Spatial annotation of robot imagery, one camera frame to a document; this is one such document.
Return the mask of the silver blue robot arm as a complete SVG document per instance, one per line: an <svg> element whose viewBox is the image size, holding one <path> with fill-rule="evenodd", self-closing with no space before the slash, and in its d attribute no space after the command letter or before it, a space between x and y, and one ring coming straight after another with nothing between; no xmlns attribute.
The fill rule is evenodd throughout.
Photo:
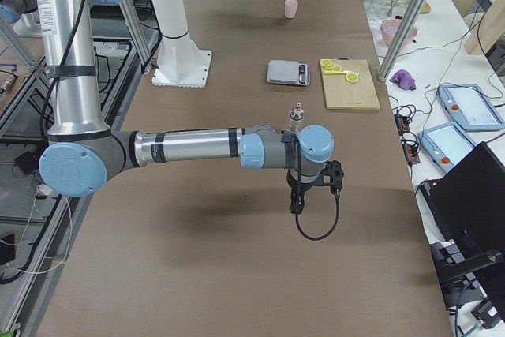
<svg viewBox="0 0 505 337"><path fill-rule="evenodd" d="M92 6L128 0L1 0L5 22L39 15L47 94L39 109L47 146L38 171L45 185L66 197L86 197L122 172L150 163L237 158L244 168L284 169L290 211L298 215L305 193L327 187L338 197L343 172L331 158L334 137L321 125L279 132L269 125L145 133L119 131L120 109L131 104L139 76L160 47L156 84L202 88L211 52L191 40L182 0L150 0L159 37L146 42L134 6L124 11L129 51L117 69L105 69L92 34Z"/></svg>

